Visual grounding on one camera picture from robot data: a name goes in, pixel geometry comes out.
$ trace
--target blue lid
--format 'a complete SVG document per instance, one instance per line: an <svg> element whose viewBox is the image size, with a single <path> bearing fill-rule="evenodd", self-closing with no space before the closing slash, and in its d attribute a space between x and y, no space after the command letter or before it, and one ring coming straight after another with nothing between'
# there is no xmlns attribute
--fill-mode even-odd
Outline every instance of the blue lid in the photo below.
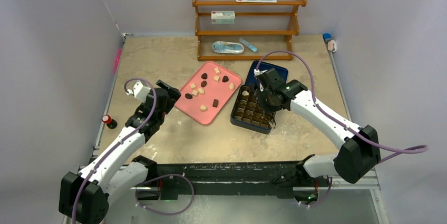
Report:
<svg viewBox="0 0 447 224"><path fill-rule="evenodd" d="M258 64L259 61L254 61L253 64L250 67L250 70L248 71L248 75L247 78L245 80L245 84L246 85L250 85L252 83L257 83L257 80L255 78L255 73L254 70L256 68L256 65ZM259 70L263 71L263 70L269 70L271 68L275 68L276 71L278 71L278 74L284 78L285 81L287 81L287 75L289 74L289 71L284 68L284 67L280 67L271 63L267 63L267 62L261 62L261 65L259 66Z"/></svg>

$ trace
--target dark blue tray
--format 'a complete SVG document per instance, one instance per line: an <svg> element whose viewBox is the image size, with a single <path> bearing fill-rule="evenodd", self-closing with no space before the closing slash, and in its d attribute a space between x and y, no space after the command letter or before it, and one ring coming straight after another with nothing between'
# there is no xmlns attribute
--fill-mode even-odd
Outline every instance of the dark blue tray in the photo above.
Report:
<svg viewBox="0 0 447 224"><path fill-rule="evenodd" d="M256 104L255 96L252 93L249 93L248 96L242 96L242 91L246 90L250 92L248 86L252 83L257 82L254 74L254 69L256 68L257 64L258 61L253 62L248 71L245 84L242 85L238 91L235 105L233 106L233 110L231 111L230 122L231 124L240 126L242 128L268 134L271 131L271 126L268 123L268 120L262 119L258 116L259 114L262 114L262 110ZM259 66L259 70L268 70L272 67L276 69L281 77L287 80L289 71L283 67L267 62L262 62Z"/></svg>

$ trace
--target pink object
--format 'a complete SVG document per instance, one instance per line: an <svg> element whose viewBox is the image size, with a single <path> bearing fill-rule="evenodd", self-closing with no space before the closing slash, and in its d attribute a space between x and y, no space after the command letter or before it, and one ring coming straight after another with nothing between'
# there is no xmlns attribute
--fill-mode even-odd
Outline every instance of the pink object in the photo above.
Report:
<svg viewBox="0 0 447 224"><path fill-rule="evenodd" d="M216 76L216 72L214 68L218 67L220 70L219 82L216 82L213 78ZM203 80L201 78L202 74L206 73L208 78ZM229 81L224 83L222 82L222 78L227 76ZM205 87L200 87L200 83L202 81L207 81L207 85ZM196 88L191 89L189 86L191 83L196 85ZM235 84L235 89L230 89L230 83ZM228 69L220 66L219 64L208 61L205 62L202 67L187 81L187 83L180 89L182 93L181 98L176 102L176 107L179 110L182 110L184 113L189 115L191 118L197 120L200 124L209 124L216 117L217 113L219 113L220 109L227 103L233 93L237 90L237 88L242 83L242 79L235 73L229 71ZM205 94L197 94L197 96L193 96L192 99L187 99L184 95L189 93L191 94L193 90L199 90L202 88L205 90ZM212 107L212 103L214 99L219 100L218 106ZM202 112L200 110L200 106L204 105L208 108L206 112Z"/></svg>

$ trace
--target small bottle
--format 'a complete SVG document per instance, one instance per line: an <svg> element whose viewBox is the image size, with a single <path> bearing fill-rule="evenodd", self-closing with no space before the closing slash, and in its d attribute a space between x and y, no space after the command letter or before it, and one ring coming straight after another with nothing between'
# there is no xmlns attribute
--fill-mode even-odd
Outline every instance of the small bottle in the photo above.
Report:
<svg viewBox="0 0 447 224"><path fill-rule="evenodd" d="M113 120L109 115L104 115L101 120L110 129L114 129L118 125L116 120Z"/></svg>

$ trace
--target table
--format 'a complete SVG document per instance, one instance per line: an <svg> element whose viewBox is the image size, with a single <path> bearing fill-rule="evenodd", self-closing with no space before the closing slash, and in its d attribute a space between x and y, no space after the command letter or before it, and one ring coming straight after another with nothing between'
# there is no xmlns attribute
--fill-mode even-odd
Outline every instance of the table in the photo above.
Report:
<svg viewBox="0 0 447 224"><path fill-rule="evenodd" d="M281 37L246 37L263 55L285 49ZM202 40L202 53L212 53L213 40ZM331 58L321 35L300 35L292 39L294 51L313 71L317 97L340 115L347 117L338 88ZM155 84L158 79L180 89L204 62L197 61L197 40L187 37L132 37L125 40L118 75L108 114L118 122L114 130L104 128L100 142L102 152L119 134L126 120L140 104L127 96L123 84L132 77L142 77ZM237 73L242 82L252 61L220 61L221 66ZM310 88L310 78L301 62L270 61L289 70L288 80L297 79ZM234 94L209 125L201 125L174 108L164 124L138 155L157 163L252 162L300 160L309 154L336 153L337 149L315 127L299 115L277 112L276 128L270 134L250 131L230 123Z"/></svg>

